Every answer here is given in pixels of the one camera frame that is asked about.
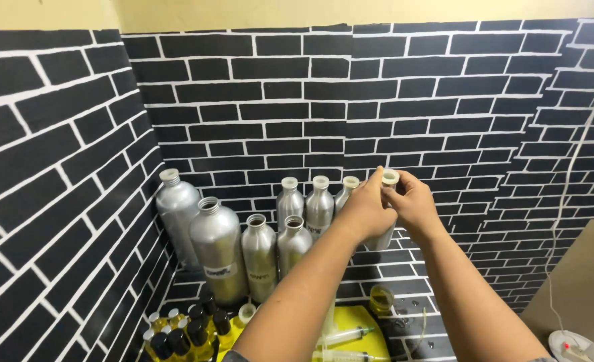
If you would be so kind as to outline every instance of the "silver bottle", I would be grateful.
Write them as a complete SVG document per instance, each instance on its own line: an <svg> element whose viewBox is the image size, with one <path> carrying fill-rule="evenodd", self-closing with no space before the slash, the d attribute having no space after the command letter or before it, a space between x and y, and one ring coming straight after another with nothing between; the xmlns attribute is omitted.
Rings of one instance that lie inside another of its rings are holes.
<svg viewBox="0 0 594 362"><path fill-rule="evenodd" d="M355 176L346 176L342 178L341 183L344 185L344 188L335 195L335 215L344 207L346 200L350 197L350 193L359 186L359 179Z"/></svg>
<svg viewBox="0 0 594 362"><path fill-rule="evenodd" d="M196 252L189 239L189 225L198 214L197 203L201 196L193 185L180 180L178 169L164 169L159 177L164 186L156 195L156 208L165 230L181 266L186 270L198 268Z"/></svg>
<svg viewBox="0 0 594 362"><path fill-rule="evenodd" d="M382 186L384 187L391 187L392 189L396 188L398 185L398 181L400 180L400 174L392 169L385 169L384 174L382 174ZM377 238L371 238L364 242L368 250L377 251L377 250L385 250L389 248L391 243L391 237L393 236L393 230L396 228L396 223L394 222L393 225L382 235L378 236Z"/></svg>
<svg viewBox="0 0 594 362"><path fill-rule="evenodd" d="M277 227L279 232L285 229L285 220L291 215L303 216L303 195L297 190L295 177L282 178L282 192L277 196Z"/></svg>
<svg viewBox="0 0 594 362"><path fill-rule="evenodd" d="M253 214L241 236L250 296L263 303L277 286L277 235L265 224L265 216Z"/></svg>
<svg viewBox="0 0 594 362"><path fill-rule="evenodd" d="M312 191L306 198L306 228L316 242L319 237L331 226L335 201L328 192L329 178L315 176L312 178Z"/></svg>
<svg viewBox="0 0 594 362"><path fill-rule="evenodd" d="M216 197L201 199L198 209L189 237L215 301L232 305L248 295L239 218L228 207L219 205Z"/></svg>
<svg viewBox="0 0 594 362"><path fill-rule="evenodd" d="M312 237L303 227L303 218L291 215L285 220L286 227L277 237L279 271L284 278L312 247Z"/></svg>

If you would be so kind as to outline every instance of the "plastic syringe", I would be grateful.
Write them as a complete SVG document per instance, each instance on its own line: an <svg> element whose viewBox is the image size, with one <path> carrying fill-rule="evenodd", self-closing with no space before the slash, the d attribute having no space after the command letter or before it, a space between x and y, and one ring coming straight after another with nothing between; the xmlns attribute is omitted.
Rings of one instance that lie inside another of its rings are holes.
<svg viewBox="0 0 594 362"><path fill-rule="evenodd" d="M375 357L369 355L367 352L359 352L356 350L323 350L312 353L313 358L317 358L322 362L377 362L390 361L388 357Z"/></svg>
<svg viewBox="0 0 594 362"><path fill-rule="evenodd" d="M342 330L338 333L333 333L324 337L320 337L317 340L317 345L320 346L325 344L326 346L332 346L350 340L361 340L362 337L364 337L366 334L371 333L374 329L375 328L372 326L357 326L356 328Z"/></svg>

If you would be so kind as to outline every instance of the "electrical cord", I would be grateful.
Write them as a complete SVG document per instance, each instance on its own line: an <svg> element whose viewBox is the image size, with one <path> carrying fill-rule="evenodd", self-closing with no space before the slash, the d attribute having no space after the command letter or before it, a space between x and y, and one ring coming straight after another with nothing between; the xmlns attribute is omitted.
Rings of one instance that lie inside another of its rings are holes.
<svg viewBox="0 0 594 362"><path fill-rule="evenodd" d="M572 173L572 168L574 167L576 157L578 156L579 152L581 151L581 147L583 146L583 141L585 140L585 136L587 136L588 130L590 130L590 125L592 124L593 119L594 119L594 105L592 106L592 112L590 113L590 116L585 121L585 127L583 128L583 134L581 135L581 139L579 139L578 143L576 144L576 149L575 149L575 152L572 154L572 159L570 160L570 164L567 166L566 184L565 184L565 187L563 188L563 193L561 194L561 198L558 203L558 214L556 216L556 221L554 222L554 225L552 225L552 247L550 248L550 250L548 252L549 258L547 258L547 262L545 263L545 274L547 274L547 280L549 282L549 308L552 310L552 312L554 312L554 315L556 315L556 318L558 319L558 325L560 327L560 330L563 331L563 333L565 333L565 329L563 328L563 320L561 319L561 316L556 311L556 309L554 309L554 303L553 303L554 297L552 295L552 278L551 278L550 273L548 272L547 268L549 267L549 263L552 260L552 257L554 256L554 253L556 251L556 227L560 223L561 218L563 216L563 207L564 207L564 202L566 199L567 187L570 184L570 176Z"/></svg>

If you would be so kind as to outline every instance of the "white label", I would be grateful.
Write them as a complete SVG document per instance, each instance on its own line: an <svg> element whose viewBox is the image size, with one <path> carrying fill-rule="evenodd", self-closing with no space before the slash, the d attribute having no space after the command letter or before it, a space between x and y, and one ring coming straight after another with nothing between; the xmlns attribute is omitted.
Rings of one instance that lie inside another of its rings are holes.
<svg viewBox="0 0 594 362"><path fill-rule="evenodd" d="M324 234L324 232L328 229L328 227L329 227L329 225L322 226L322 227L315 227L315 226L311 226L310 224L306 223L306 229L308 229L310 236L312 236L313 242L317 241L317 239L319 239L319 237Z"/></svg>
<svg viewBox="0 0 594 362"><path fill-rule="evenodd" d="M272 270L272 271L268 271L266 273L254 273L254 272L248 272L248 280L252 283L260 283L260 284L266 284L266 283L273 283L277 278L277 273Z"/></svg>
<svg viewBox="0 0 594 362"><path fill-rule="evenodd" d="M205 276L210 279L226 279L237 274L237 264L230 264L223 268L203 267Z"/></svg>

